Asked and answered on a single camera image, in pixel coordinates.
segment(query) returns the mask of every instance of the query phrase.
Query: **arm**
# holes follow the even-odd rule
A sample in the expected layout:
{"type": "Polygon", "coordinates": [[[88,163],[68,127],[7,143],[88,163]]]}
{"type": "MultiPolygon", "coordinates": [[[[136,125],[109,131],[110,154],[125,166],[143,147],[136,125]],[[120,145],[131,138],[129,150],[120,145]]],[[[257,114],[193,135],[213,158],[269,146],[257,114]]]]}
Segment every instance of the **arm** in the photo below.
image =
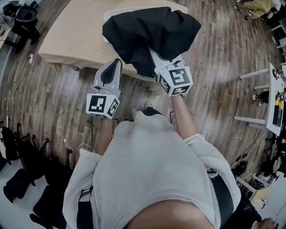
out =
{"type": "Polygon", "coordinates": [[[172,96],[173,107],[175,110],[176,123],[179,135],[182,139],[198,133],[198,128],[193,121],[181,95],[172,96]]]}
{"type": "Polygon", "coordinates": [[[80,158],[64,192],[63,216],[67,224],[76,229],[76,216],[81,191],[92,186],[93,175],[101,155],[80,149],[80,158]]]}
{"type": "Polygon", "coordinates": [[[104,119],[102,121],[98,145],[97,145],[97,153],[103,155],[112,140],[113,136],[113,127],[112,127],[112,119],[104,119]]]}
{"type": "Polygon", "coordinates": [[[185,140],[186,144],[206,168],[214,169],[222,177],[231,193],[235,210],[240,202],[240,190],[228,162],[212,144],[207,142],[202,135],[198,134],[197,126],[191,118],[182,96],[173,96],[172,102],[179,135],[185,140]]]}

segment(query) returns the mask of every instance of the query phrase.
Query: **box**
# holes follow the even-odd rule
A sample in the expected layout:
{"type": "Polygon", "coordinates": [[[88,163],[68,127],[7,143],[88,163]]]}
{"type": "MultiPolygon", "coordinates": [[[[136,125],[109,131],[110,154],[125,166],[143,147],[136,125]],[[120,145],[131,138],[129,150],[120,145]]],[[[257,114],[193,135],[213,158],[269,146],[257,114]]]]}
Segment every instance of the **box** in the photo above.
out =
{"type": "Polygon", "coordinates": [[[93,117],[112,119],[120,102],[115,95],[88,94],[85,112],[93,117]]]}

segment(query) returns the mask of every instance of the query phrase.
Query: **foot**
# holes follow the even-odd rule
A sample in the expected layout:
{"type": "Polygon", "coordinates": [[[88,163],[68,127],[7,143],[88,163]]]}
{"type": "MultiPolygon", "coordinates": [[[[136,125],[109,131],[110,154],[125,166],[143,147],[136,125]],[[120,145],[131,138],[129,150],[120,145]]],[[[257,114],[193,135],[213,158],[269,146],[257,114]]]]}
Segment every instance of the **foot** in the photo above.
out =
{"type": "Polygon", "coordinates": [[[251,96],[251,99],[253,100],[253,101],[255,101],[255,100],[257,100],[259,97],[258,97],[258,95],[256,95],[256,94],[253,94],[252,96],[251,96]]]}
{"type": "Polygon", "coordinates": [[[131,117],[132,119],[135,119],[135,116],[137,114],[138,110],[136,108],[133,108],[132,111],[131,111],[131,117]]]}
{"type": "Polygon", "coordinates": [[[150,101],[146,101],[146,102],[144,103],[144,110],[146,110],[147,107],[153,107],[150,101]]]}
{"type": "Polygon", "coordinates": [[[233,8],[234,8],[237,12],[239,12],[240,8],[238,7],[237,4],[232,4],[232,6],[233,6],[233,8]]]}

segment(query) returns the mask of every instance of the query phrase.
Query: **hand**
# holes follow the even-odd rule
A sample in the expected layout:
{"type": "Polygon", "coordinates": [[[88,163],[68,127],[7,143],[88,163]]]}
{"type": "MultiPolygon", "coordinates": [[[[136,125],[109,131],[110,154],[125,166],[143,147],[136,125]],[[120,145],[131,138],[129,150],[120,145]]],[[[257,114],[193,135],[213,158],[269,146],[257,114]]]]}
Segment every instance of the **hand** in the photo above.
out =
{"type": "Polygon", "coordinates": [[[276,227],[277,223],[271,218],[266,218],[257,224],[257,229],[275,229],[276,227]]]}

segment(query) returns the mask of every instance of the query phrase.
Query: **white floor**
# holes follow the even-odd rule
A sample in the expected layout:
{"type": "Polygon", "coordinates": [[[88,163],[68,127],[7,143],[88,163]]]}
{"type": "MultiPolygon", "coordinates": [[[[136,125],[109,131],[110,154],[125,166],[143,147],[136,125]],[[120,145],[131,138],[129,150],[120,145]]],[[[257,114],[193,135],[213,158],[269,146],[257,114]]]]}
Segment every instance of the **white floor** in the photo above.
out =
{"type": "Polygon", "coordinates": [[[3,229],[43,229],[39,224],[34,223],[29,215],[33,213],[33,207],[41,198],[45,187],[46,179],[41,177],[35,181],[36,187],[31,184],[22,199],[15,199],[12,204],[3,193],[3,187],[12,176],[22,168],[20,160],[12,161],[12,165],[6,163],[0,171],[0,226],[3,229]]]}

